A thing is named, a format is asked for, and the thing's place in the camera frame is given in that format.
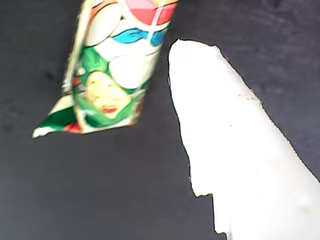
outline snack wrapper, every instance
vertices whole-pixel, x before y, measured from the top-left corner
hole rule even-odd
[[[33,138],[131,126],[178,0],[84,0],[62,97]]]

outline colorful plastic packet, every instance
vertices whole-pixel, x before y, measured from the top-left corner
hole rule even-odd
[[[131,126],[178,0],[84,0],[62,97],[33,138]]]

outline white cloth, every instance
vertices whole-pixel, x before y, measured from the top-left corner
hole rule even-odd
[[[216,46],[178,40],[169,84],[192,189],[233,240],[319,240],[320,183]]]

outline fabric surface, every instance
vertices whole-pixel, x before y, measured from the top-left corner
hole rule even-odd
[[[1,3],[0,239],[225,239],[188,179],[168,86],[176,38],[218,45],[320,178],[319,1],[181,0],[137,125],[32,140],[61,95],[80,5]]]

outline black background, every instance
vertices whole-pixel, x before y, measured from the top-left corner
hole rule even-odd
[[[320,177],[318,0],[181,0],[136,126],[32,140],[60,97],[80,5],[1,1],[1,240],[225,239],[188,180],[167,84],[176,38],[218,45]]]

